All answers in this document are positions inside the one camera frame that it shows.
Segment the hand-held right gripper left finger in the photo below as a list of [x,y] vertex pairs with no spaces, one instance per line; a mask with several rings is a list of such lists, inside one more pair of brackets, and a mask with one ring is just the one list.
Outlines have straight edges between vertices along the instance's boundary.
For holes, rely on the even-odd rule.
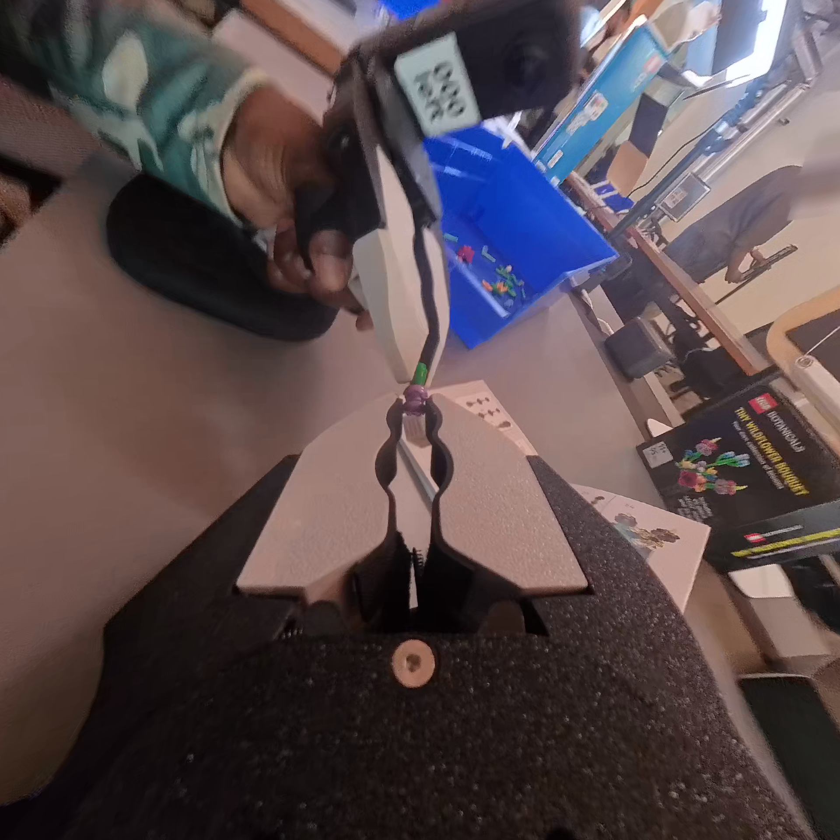
[[331,603],[349,625],[377,621],[396,545],[403,405],[380,397],[304,448],[239,573],[241,594]]

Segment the instruction booklet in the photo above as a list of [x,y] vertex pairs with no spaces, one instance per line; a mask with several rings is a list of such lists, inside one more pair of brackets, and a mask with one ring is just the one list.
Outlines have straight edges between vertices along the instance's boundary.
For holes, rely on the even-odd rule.
[[[524,455],[538,453],[483,381],[439,388],[433,396],[444,396],[493,426]],[[680,612],[685,613],[709,540],[709,527],[609,490],[582,485],[573,488],[646,560]]]

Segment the black product box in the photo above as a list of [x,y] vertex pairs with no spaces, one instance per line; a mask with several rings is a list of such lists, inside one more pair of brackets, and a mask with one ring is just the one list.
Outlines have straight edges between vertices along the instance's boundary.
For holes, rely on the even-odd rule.
[[718,572],[839,552],[838,455],[782,392],[755,376],[637,446],[665,508],[708,526]]

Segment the blue printed carton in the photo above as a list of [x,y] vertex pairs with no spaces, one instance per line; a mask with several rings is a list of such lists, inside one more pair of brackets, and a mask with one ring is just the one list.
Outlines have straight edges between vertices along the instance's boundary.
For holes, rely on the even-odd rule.
[[646,17],[641,17],[615,42],[584,84],[571,110],[555,120],[532,152],[532,162],[552,187],[559,188],[594,150],[643,94],[667,57],[664,40]]

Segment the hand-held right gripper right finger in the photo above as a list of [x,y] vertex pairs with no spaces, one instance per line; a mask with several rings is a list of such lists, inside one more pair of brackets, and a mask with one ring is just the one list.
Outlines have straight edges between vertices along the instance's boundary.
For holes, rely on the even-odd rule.
[[478,628],[497,604],[578,595],[589,583],[529,457],[449,397],[426,404],[436,489],[423,565],[423,619]]

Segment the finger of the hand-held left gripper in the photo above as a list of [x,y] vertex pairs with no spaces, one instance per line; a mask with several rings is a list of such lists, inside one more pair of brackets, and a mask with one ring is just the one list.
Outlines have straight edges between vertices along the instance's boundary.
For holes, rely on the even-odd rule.
[[449,328],[448,260],[440,231],[414,222],[413,361],[436,372]]
[[382,223],[352,248],[363,305],[374,336],[397,384],[409,384],[421,359],[429,327],[414,253],[415,223],[394,165],[375,149]]

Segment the wooden background desk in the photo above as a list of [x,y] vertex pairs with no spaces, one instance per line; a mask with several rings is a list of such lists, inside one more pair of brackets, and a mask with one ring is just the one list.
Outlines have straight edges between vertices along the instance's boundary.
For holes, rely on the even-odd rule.
[[689,341],[691,336],[698,339],[699,335],[690,328],[687,313],[672,301],[674,295],[687,306],[744,374],[759,375],[772,367],[767,357],[734,326],[702,287],[694,283],[643,231],[635,225],[623,231],[618,230],[625,218],[618,216],[606,205],[602,196],[596,194],[594,187],[583,176],[573,171],[565,179],[565,184],[581,200],[584,210],[603,226],[612,241],[619,246],[633,245],[663,277],[670,291],[656,289],[652,296],[684,341]]

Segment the black wrist rest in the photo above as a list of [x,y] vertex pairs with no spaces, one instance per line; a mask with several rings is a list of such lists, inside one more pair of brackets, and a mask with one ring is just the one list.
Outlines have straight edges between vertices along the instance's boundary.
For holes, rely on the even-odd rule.
[[336,308],[271,286],[251,234],[152,176],[118,191],[105,233],[112,260],[136,284],[244,332],[303,343],[337,317]]

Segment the pile of toy brick pieces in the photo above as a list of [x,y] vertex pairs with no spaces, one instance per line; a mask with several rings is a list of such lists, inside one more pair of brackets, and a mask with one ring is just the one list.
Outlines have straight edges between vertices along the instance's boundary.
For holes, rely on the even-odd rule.
[[528,284],[517,278],[485,246],[446,239],[452,285],[459,284],[506,319],[533,303]]

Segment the grey desk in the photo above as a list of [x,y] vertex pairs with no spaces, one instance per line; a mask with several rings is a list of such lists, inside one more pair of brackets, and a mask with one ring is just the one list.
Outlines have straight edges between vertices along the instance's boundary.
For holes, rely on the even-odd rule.
[[589,584],[537,633],[316,635],[235,581],[312,441],[396,390],[340,317],[275,343],[141,289],[92,156],[2,251],[2,838],[813,838],[665,588],[566,484],[641,490],[636,417],[560,299],[444,382],[535,445]]

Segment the person's left hand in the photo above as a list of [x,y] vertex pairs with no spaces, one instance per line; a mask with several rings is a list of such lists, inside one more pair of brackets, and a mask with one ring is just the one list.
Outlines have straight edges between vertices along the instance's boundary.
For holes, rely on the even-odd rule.
[[370,313],[350,291],[353,258],[347,237],[323,230],[311,238],[309,257],[298,248],[295,192],[333,185],[316,121],[275,87],[259,87],[230,123],[221,162],[230,207],[256,228],[274,230],[266,264],[269,284],[351,312],[357,330],[372,330]]

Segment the person's left forearm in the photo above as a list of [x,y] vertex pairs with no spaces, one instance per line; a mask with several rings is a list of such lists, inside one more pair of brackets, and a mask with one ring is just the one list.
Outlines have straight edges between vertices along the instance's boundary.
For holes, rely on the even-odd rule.
[[225,141],[268,76],[132,2],[2,2],[2,72],[51,98],[138,171],[212,208],[228,199]]

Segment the black device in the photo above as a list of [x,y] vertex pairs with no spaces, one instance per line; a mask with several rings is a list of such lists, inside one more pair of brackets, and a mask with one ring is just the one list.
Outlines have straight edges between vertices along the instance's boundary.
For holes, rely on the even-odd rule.
[[676,362],[672,348],[651,321],[634,318],[603,341],[606,360],[617,382],[642,380]]

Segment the blue storage bin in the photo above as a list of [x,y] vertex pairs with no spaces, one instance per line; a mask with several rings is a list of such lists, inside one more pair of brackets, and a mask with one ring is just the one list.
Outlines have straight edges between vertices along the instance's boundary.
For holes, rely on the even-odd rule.
[[474,127],[426,139],[446,239],[485,246],[528,284],[533,303],[501,318],[449,273],[449,330],[473,350],[548,303],[553,292],[608,266],[617,252],[516,145]]

